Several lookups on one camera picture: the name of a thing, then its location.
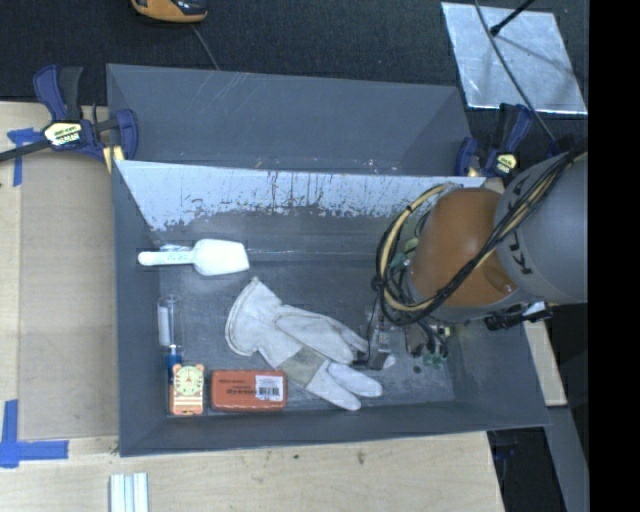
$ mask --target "black floor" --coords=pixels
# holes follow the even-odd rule
[[[483,1],[515,8],[517,0]],[[440,2],[431,0],[211,0],[199,31],[220,68],[230,71],[458,85]],[[555,14],[583,98],[589,105],[589,0],[539,0],[530,9]],[[32,76],[47,64],[83,66],[82,104],[106,104],[105,64],[209,68],[187,27],[143,23],[129,0],[0,0],[0,99],[35,101]],[[468,110],[472,134],[492,133],[494,111]],[[543,115],[557,138],[578,146],[587,120]],[[521,146],[526,167],[544,158],[548,140],[535,126]],[[561,309],[549,323],[561,371],[567,363],[570,405],[588,460],[586,307]],[[576,367],[584,373],[576,372]],[[496,467],[509,511],[563,511],[542,429],[490,434],[500,444]]]

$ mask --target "silver plate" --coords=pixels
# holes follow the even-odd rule
[[[499,108],[524,100],[488,39],[473,5],[443,2],[467,105]],[[513,10],[481,7],[490,28]],[[587,114],[573,68],[551,13],[524,11],[495,37],[507,66],[537,111]]]

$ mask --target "orange object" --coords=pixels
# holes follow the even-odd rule
[[[204,411],[204,365],[171,368],[172,384],[169,386],[169,410],[178,416],[202,414]]]
[[[280,370],[214,370],[211,407],[222,411],[254,412],[283,409],[287,379]]]
[[[140,14],[174,23],[202,21],[208,12],[209,0],[131,0]]]
[[[486,188],[464,188],[443,196],[420,233],[409,266],[411,282],[425,298],[432,297],[487,242],[500,194]],[[478,265],[445,304],[479,307],[498,302],[517,289],[492,253]]]

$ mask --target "table surface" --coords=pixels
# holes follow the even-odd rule
[[[40,128],[47,121],[41,105],[0,102],[0,151],[13,147],[5,136],[8,130]],[[70,165],[77,160],[64,153],[55,157],[68,159]],[[25,159],[25,183],[29,169],[44,162],[45,155]],[[24,271],[21,248],[27,240],[21,240],[22,190],[12,182],[13,162],[0,164],[0,420],[4,401],[19,396],[20,372],[29,372],[29,368],[19,369],[18,356],[20,276]],[[64,290],[59,291],[64,300]],[[545,401],[547,405],[566,404],[544,326],[531,325],[529,341]],[[73,351],[68,357],[73,358]],[[117,447],[117,436],[78,437],[70,441],[67,460],[0,468],[0,511],[107,510],[109,477],[137,472],[148,474],[150,510],[154,512],[189,508],[504,510],[487,435],[482,431],[133,458],[121,458]]]

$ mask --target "white glove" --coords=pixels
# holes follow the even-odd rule
[[[367,342],[328,316],[283,305],[254,277],[231,308],[225,337],[234,352],[258,351],[290,381],[332,404],[355,411],[355,395],[375,397],[382,386],[350,368],[350,347],[367,351]]]

